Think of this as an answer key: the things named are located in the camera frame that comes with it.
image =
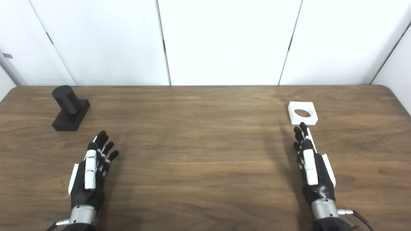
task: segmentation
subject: cable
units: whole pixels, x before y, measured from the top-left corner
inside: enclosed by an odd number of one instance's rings
[[[55,222],[55,223],[52,224],[50,227],[48,227],[48,228],[46,229],[46,231],[52,231],[52,230],[55,229],[57,226],[58,226],[58,225],[57,225],[57,222]]]
[[[363,216],[361,216],[359,213],[357,213],[356,211],[353,211],[353,215],[354,215],[356,218],[358,218],[360,221],[362,221],[371,231],[375,231],[375,230],[371,227],[371,225],[368,223],[368,221],[367,221]]]

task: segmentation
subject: wooden table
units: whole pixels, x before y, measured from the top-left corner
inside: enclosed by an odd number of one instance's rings
[[[338,207],[377,231],[411,227],[411,118],[385,87],[74,87],[91,103],[77,132],[52,128],[53,89],[17,87],[0,104],[0,230],[68,218],[73,164],[102,129],[120,157],[99,231],[311,230],[289,101],[314,102]]]

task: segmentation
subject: robotic hand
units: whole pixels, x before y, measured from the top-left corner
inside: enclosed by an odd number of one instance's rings
[[[372,231],[369,223],[356,211],[337,210],[335,206],[335,177],[327,154],[317,153],[311,132],[305,123],[294,128],[297,142],[297,164],[304,181],[302,192],[311,206],[315,222],[314,231],[352,231],[353,228],[339,215],[353,214],[363,221]]]
[[[118,156],[115,150],[108,155],[114,146],[107,133],[101,131],[88,144],[84,160],[75,164],[69,183],[72,213],[69,219],[59,221],[50,226],[50,231],[57,226],[67,225],[63,231],[95,231],[94,219],[104,203],[104,180],[110,169],[111,161]]]

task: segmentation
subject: white square block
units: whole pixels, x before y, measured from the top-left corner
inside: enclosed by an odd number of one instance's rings
[[[297,115],[294,110],[298,109],[308,112],[310,117]],[[290,114],[291,124],[293,125],[299,125],[301,122],[304,122],[306,125],[315,125],[318,120],[317,112],[312,102],[290,102],[288,105],[288,113]]]

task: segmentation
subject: white wall panel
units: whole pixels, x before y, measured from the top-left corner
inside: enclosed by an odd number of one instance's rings
[[[28,0],[0,1],[0,63],[21,85],[74,84]]]
[[[6,71],[0,66],[0,101],[7,95],[7,93],[16,85],[10,79]]]
[[[31,0],[77,85],[168,85],[154,0]]]
[[[280,84],[369,84],[410,21],[410,0],[305,0]]]
[[[411,29],[404,34],[372,84],[390,88],[411,115]]]
[[[159,0],[172,85],[277,85],[301,0]]]

